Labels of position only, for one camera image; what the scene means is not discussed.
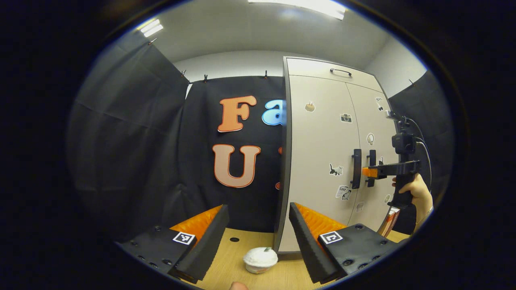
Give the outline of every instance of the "cupcake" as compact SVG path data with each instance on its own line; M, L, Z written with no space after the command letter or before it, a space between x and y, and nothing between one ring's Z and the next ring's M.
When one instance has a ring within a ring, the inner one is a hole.
M244 256L246 270L254 274L260 274L278 262L278 255L269 247L259 247L249 250Z

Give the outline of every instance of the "white wall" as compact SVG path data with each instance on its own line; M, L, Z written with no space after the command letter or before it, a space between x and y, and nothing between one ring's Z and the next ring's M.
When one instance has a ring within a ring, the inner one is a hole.
M427 69L412 52L391 37L365 71L376 76L390 98L410 86L410 80L418 80Z
M299 56L317 58L289 52L277 51L236 51L208 54L174 63L174 66L185 72L190 82L203 80L204 75L210 78L265 75L283 76L283 56Z

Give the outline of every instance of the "wooden table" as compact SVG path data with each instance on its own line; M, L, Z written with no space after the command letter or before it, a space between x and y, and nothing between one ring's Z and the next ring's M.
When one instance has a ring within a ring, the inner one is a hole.
M239 241L230 241L232 237L238 238ZM387 239L399 242L407 237L408 235L391 231ZM289 255L288 259L280 255L278 263L265 273L247 272L242 260L244 255L252 248L272 247L273 239L273 233L226 229L203 281L192 285L206 290L228 290L233 281L247 285L249 290L299 290L321 287L320 283L314 284L310 280L301 254Z

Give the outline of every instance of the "ceiling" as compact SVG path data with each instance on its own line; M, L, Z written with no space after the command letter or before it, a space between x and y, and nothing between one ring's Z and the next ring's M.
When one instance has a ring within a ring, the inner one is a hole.
M171 61L230 51L284 51L363 69L389 34L352 11L342 21L311 10L247 0L192 0L157 16L149 38Z

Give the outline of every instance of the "hand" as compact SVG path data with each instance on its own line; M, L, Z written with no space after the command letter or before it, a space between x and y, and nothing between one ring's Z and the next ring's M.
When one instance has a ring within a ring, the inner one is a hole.
M423 181L421 174L416 173L414 176L414 181L407 183L404 187L399 190L399 193L402 194L406 191L410 191L412 194L412 204L416 207L416 223L421 221L427 214L427 212L432 208L432 195L426 186L426 183Z
M229 288L229 290L249 290L247 288L247 286L245 286L244 284L240 283L240 282L233 282L231 283L231 287Z

